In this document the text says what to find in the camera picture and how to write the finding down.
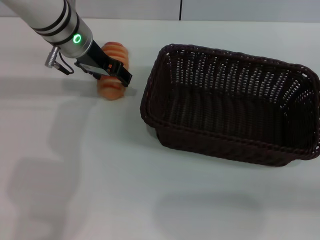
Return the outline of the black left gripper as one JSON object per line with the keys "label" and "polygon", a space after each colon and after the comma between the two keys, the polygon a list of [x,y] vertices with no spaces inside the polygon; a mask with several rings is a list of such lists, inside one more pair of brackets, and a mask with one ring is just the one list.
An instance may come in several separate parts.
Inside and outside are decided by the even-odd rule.
{"label": "black left gripper", "polygon": [[114,75],[125,88],[129,86],[133,76],[123,63],[108,56],[94,40],[84,54],[84,69],[91,73]]}

